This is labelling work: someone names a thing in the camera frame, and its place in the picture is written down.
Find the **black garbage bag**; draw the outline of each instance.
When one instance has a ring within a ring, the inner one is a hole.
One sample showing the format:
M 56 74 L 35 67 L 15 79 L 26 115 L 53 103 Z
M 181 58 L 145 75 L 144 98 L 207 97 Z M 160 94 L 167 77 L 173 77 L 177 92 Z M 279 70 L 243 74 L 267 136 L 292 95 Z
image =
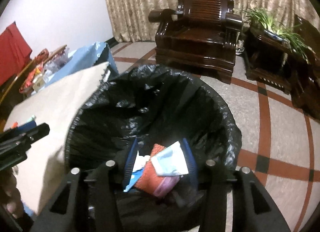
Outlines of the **black garbage bag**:
M 114 159 L 122 174 L 135 138 L 140 155 L 150 155 L 155 143 L 168 147 L 186 138 L 198 165 L 199 183 L 207 179 L 207 159 L 235 169 L 242 145 L 241 131 L 215 90 L 189 73 L 142 65 L 101 82 L 79 109 L 67 135 L 66 167 L 89 170 Z M 137 190 L 116 191 L 126 232 L 183 231 L 198 226 L 204 195 L 198 191 L 193 204 L 180 208 Z

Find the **silver bolt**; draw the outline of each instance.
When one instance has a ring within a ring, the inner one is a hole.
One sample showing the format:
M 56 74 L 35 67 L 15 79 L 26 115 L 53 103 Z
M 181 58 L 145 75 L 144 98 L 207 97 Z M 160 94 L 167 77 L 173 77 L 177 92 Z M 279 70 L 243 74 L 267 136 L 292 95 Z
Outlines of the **silver bolt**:
M 212 159 L 207 159 L 205 161 L 205 163 L 208 165 L 208 166 L 215 166 L 216 162 Z
M 242 170 L 242 172 L 245 173 L 245 174 L 248 174 L 248 173 L 250 173 L 250 171 L 251 171 L 249 167 L 243 167 L 241 170 Z
M 79 168 L 73 168 L 72 170 L 71 170 L 71 173 L 73 174 L 73 175 L 76 175 L 76 174 L 78 174 L 80 172 L 80 169 Z
M 109 160 L 109 161 L 106 162 L 106 165 L 107 165 L 108 167 L 112 167 L 112 166 L 114 166 L 115 164 L 116 164 L 116 162 L 115 162 L 114 160 Z

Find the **green plant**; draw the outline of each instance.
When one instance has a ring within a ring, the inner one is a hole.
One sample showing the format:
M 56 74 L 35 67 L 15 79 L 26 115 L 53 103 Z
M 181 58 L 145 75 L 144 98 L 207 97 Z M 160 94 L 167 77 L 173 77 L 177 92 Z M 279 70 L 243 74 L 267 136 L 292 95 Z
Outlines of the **green plant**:
M 277 22 L 264 8 L 254 8 L 243 11 L 247 14 L 246 17 L 251 24 L 262 26 L 268 31 L 277 34 L 279 37 L 286 39 L 289 42 L 290 50 L 302 56 L 303 59 L 309 63 L 304 51 L 309 47 L 304 43 L 303 38 L 299 34 L 293 32 L 293 28 L 287 28 L 282 23 Z

